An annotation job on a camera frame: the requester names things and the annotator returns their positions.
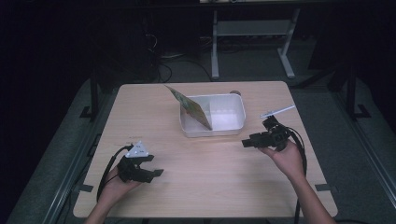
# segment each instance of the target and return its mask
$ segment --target gray floor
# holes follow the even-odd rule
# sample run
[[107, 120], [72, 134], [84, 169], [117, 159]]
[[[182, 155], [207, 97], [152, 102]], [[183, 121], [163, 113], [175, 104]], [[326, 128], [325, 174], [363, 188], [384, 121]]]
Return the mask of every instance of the gray floor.
[[[221, 52], [218, 81], [283, 80], [293, 85], [317, 72], [306, 69], [315, 46], [314, 40], [294, 40], [290, 45], [288, 56], [296, 74], [295, 79], [285, 76], [276, 52], [279, 43], [279, 40], [262, 40], [260, 45], [249, 44], [242, 48], [238, 46], [240, 49], [234, 53]], [[209, 51], [204, 51], [199, 59], [183, 56], [164, 64], [172, 69], [172, 77], [168, 82], [210, 81]], [[164, 66], [160, 66], [160, 70], [163, 78], [170, 74], [169, 69]], [[290, 91], [323, 173], [332, 187], [332, 195], [339, 210], [335, 218], [355, 219], [372, 224], [394, 223], [395, 204], [389, 198], [394, 192], [389, 189], [394, 188], [396, 176], [396, 136], [384, 121], [372, 101], [370, 91], [362, 82], [358, 81], [357, 104], [365, 105], [372, 117], [352, 122], [343, 105], [345, 92], [329, 92], [326, 88], [329, 78], [325, 77], [306, 89]], [[74, 202], [88, 167], [85, 164], [89, 165], [90, 162], [87, 153], [91, 148], [94, 149], [92, 143], [103, 130], [116, 95], [117, 90], [112, 94], [100, 94], [100, 114], [95, 121], [90, 122], [79, 117], [84, 106], [90, 105], [89, 81], [81, 87], [8, 223], [83, 222], [83, 219], [72, 214]], [[271, 223], [292, 223], [291, 217], [268, 220]], [[110, 217], [106, 223], [140, 222], [141, 219]], [[152, 219], [149, 223], [203, 221]], [[263, 219], [217, 218], [212, 223], [265, 222]]]

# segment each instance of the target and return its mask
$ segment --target desk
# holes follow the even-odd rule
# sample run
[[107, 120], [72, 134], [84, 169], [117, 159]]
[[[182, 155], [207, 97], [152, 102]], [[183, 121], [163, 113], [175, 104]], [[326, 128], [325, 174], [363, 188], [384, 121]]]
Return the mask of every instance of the desk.
[[[251, 133], [265, 131], [261, 113], [293, 104], [288, 86], [279, 81], [167, 85], [186, 95], [240, 91], [245, 127], [238, 135], [188, 138], [180, 127], [179, 103], [163, 84], [122, 86], [84, 182], [93, 190], [79, 194], [75, 216], [86, 217], [96, 204], [97, 186], [111, 156], [142, 140], [155, 156], [142, 168], [164, 172], [129, 192], [111, 210], [111, 217], [293, 217], [297, 198], [289, 180], [270, 158], [241, 143]], [[326, 184], [298, 110], [276, 118], [304, 139], [312, 187]], [[317, 195], [335, 216], [331, 193]]]

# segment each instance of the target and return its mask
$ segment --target finger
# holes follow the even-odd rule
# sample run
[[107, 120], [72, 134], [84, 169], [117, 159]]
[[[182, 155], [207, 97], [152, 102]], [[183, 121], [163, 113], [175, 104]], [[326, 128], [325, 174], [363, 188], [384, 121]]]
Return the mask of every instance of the finger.
[[290, 146], [293, 146], [293, 145], [295, 145], [295, 143], [293, 143], [290, 139], [288, 139], [287, 147], [290, 147]]
[[141, 182], [132, 181], [132, 182], [127, 183], [127, 186], [129, 189], [134, 189], [134, 188], [137, 188], [141, 184], [142, 184]]
[[142, 184], [142, 182], [134, 181], [134, 180], [128, 179], [128, 180], [126, 180], [126, 181], [124, 182], [124, 184], [126, 184], [126, 185], [128, 185], [128, 186], [139, 186], [140, 184]]
[[265, 155], [267, 155], [267, 156], [269, 156], [269, 157], [271, 157], [271, 158], [276, 154], [276, 152], [273, 151], [273, 150], [272, 150], [271, 148], [269, 148], [269, 147], [260, 147], [259, 150], [260, 150], [262, 153], [264, 153]]

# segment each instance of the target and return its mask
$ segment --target white plastic container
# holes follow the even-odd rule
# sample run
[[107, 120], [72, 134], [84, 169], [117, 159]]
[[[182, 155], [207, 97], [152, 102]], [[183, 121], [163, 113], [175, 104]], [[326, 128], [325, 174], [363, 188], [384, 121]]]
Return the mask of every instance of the white plastic container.
[[238, 94], [216, 94], [188, 96], [204, 110], [211, 124], [208, 130], [186, 113], [180, 106], [180, 124], [187, 137], [205, 137], [239, 134], [245, 124], [246, 114], [242, 98]]

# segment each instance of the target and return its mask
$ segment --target cable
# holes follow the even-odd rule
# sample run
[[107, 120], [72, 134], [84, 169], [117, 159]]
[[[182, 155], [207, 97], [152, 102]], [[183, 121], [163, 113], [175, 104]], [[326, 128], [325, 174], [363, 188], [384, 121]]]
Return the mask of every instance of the cable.
[[155, 42], [154, 42], [154, 44], [152, 46], [152, 49], [154, 49], [157, 46], [157, 44], [158, 44], [157, 36], [155, 36], [155, 35], [146, 35], [146, 37], [153, 37], [154, 38]]
[[[86, 173], [85, 168], [88, 166], [88, 164], [90, 163], [91, 159], [92, 159], [92, 157], [90, 157], [90, 158], [85, 162], [84, 166], [82, 167], [81, 171], [80, 171], [79, 174], [78, 174], [78, 177], [76, 178], [75, 182], [73, 183], [72, 188], [71, 188], [71, 189], [69, 190], [69, 192], [67, 193], [66, 198], [67, 198], [67, 201], [68, 201], [68, 208], [67, 208], [67, 210], [66, 210], [66, 212], [65, 212], [64, 223], [66, 223], [67, 214], [69, 213], [70, 208], [71, 208], [71, 196], [72, 196], [72, 192], [74, 191], [77, 182], [82, 178], [82, 176], [84, 175], [84, 173]], [[61, 213], [62, 213], [63, 210], [64, 210], [64, 207], [65, 207], [65, 203], [63, 204], [63, 206], [62, 206], [62, 208], [61, 208], [61, 211], [60, 211], [60, 213], [59, 213], [59, 216], [57, 217], [56, 223], [58, 222], [58, 220], [59, 220], [59, 218], [60, 218], [60, 216], [61, 216]]]
[[158, 70], [158, 75], [159, 75], [158, 81], [161, 82], [161, 83], [166, 83], [166, 82], [169, 81], [169, 79], [171, 79], [171, 77], [173, 75], [172, 69], [168, 65], [165, 65], [163, 63], [159, 63], [159, 65], [163, 66], [163, 67], [165, 67], [165, 68], [167, 68], [169, 70], [169, 77], [166, 80], [163, 80], [163, 78], [161, 76], [161, 72], [160, 72], [160, 70]]
[[201, 36], [200, 37], [200, 41], [204, 40], [204, 39], [208, 39], [205, 43], [200, 44], [200, 51], [204, 52], [206, 50], [212, 49], [212, 37], [211, 36]]
[[[301, 159], [303, 161], [303, 170], [304, 170], [304, 175], [306, 176], [306, 169], [307, 169], [307, 160], [306, 160], [306, 155], [305, 155], [305, 147], [304, 147], [304, 141], [303, 138], [300, 136], [300, 134], [295, 131], [292, 128], [286, 127], [285, 125], [279, 123], [279, 122], [272, 122], [275, 125], [281, 126], [283, 129], [285, 129], [288, 134], [290, 134], [291, 138], [294, 140], [295, 144], [297, 145], [297, 148], [300, 152]], [[300, 202], [297, 199], [297, 204], [294, 212], [294, 224], [298, 224], [300, 220]]]
[[117, 176], [119, 176], [119, 175], [114, 175], [113, 177], [109, 178], [109, 179], [106, 181], [105, 185], [106, 185], [108, 182], [110, 182], [112, 179], [116, 178]]
[[161, 58], [162, 59], [169, 59], [169, 60], [171, 60], [171, 59], [176, 59], [176, 58], [180, 58], [180, 57], [182, 57], [182, 56], [184, 56], [185, 54], [184, 53], [179, 53], [179, 54], [174, 54], [174, 55], [169, 55], [169, 56], [162, 56]]
[[191, 60], [183, 60], [183, 61], [172, 61], [172, 62], [165, 62], [165, 63], [194, 63], [194, 64], [200, 66], [200, 67], [204, 70], [204, 72], [206, 73], [206, 75], [207, 75], [207, 77], [209, 78], [209, 80], [212, 81], [212, 78], [211, 78], [210, 74], [209, 74], [209, 73], [206, 71], [206, 69], [205, 69], [200, 63], [198, 63], [198, 62], [191, 61]]
[[117, 156], [120, 154], [120, 152], [122, 152], [124, 149], [130, 150], [133, 146], [128, 146], [128, 147], [122, 147], [120, 148], [116, 154], [114, 154], [114, 156], [111, 157], [110, 161], [108, 162], [108, 165], [105, 169], [105, 171], [103, 172], [102, 175], [102, 179], [100, 180], [100, 184], [98, 187], [98, 192], [96, 194], [96, 201], [99, 201], [99, 197], [102, 194], [103, 188], [105, 187], [106, 182], [106, 177], [108, 175], [108, 173], [110, 172], [111, 167], [113, 166], [114, 161], [116, 160]]

